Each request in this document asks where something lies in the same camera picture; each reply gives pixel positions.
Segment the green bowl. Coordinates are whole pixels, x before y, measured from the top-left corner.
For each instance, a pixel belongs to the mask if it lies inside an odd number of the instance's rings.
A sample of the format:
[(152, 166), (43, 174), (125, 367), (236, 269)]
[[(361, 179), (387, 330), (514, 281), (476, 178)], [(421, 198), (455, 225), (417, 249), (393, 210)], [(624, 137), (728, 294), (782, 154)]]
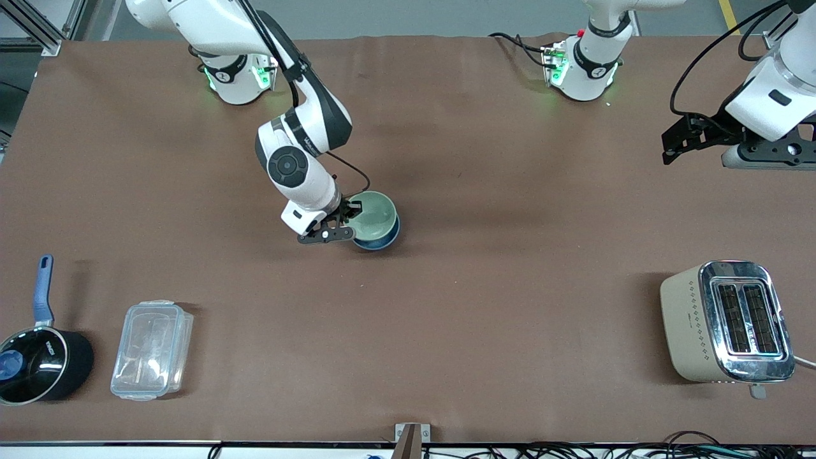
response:
[(396, 206), (390, 198), (377, 191), (364, 191), (349, 201), (361, 201), (361, 214), (350, 219), (347, 226), (355, 230), (355, 238), (373, 241), (390, 232), (398, 215)]

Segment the blue bowl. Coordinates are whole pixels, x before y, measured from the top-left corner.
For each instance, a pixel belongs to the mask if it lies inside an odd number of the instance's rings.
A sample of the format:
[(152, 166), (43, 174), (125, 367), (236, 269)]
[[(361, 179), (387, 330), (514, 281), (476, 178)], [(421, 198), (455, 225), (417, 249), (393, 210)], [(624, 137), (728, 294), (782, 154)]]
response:
[(388, 232), (387, 235), (385, 235), (384, 237), (375, 239), (373, 241), (364, 241), (359, 238), (353, 238), (352, 241), (357, 247), (363, 250), (369, 252), (379, 252), (391, 246), (391, 244), (393, 244), (396, 241), (397, 237), (399, 236), (399, 233), (400, 233), (400, 217), (399, 215), (397, 215), (393, 227), (391, 227), (390, 232)]

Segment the brown table mat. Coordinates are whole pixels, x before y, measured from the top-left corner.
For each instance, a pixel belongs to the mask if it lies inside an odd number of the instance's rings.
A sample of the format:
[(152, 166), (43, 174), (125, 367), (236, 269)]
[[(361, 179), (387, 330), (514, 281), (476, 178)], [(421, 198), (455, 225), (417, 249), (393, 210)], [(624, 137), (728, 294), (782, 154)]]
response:
[[(96, 365), (63, 403), (0, 407), (0, 441), (816, 444), (816, 372), (755, 400), (671, 366), (659, 288), (711, 259), (769, 270), (796, 354), (816, 358), (816, 173), (661, 161), (671, 88), (709, 37), (637, 37), (600, 101), (548, 90), (489, 38), (298, 46), (353, 117), (338, 154), (402, 219), (382, 252), (303, 246), (256, 159), (285, 91), (207, 88), (180, 41), (67, 43), (41, 61), (0, 165), (0, 340), (32, 322), (55, 258), (57, 326)], [(110, 383), (126, 311), (193, 315), (181, 389)]]

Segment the beige chrome toaster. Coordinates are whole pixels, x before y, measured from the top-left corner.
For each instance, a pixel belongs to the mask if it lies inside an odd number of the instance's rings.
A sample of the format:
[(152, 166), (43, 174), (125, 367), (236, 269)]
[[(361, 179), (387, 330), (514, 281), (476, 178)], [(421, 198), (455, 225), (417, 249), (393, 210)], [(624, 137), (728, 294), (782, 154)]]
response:
[(746, 384), (766, 398), (768, 384), (798, 365), (775, 285), (763, 266), (713, 259), (660, 285), (671, 364), (692, 383)]

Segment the clear plastic food container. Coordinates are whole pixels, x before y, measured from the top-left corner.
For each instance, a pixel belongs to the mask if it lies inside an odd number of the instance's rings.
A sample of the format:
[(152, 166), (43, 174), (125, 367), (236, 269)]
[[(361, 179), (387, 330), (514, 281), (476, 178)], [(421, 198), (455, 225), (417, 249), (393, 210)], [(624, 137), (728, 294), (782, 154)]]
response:
[(178, 392), (194, 317), (171, 300), (140, 302), (126, 311), (110, 390), (134, 401)]

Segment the glass lid with blue knob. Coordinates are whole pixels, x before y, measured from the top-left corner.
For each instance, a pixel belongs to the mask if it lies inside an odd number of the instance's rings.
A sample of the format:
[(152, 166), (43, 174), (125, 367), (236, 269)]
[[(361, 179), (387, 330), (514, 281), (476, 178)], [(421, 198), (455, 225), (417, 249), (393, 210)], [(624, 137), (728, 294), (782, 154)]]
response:
[(0, 345), (0, 405), (15, 407), (64, 398), (67, 363), (64, 340), (46, 326), (6, 339)]

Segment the metal bracket with brown post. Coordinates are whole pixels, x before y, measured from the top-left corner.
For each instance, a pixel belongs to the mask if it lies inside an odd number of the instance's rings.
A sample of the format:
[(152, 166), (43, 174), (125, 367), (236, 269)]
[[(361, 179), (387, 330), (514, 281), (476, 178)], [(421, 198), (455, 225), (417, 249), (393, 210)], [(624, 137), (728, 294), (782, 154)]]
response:
[(397, 423), (391, 459), (426, 459), (425, 444), (431, 441), (431, 424)]

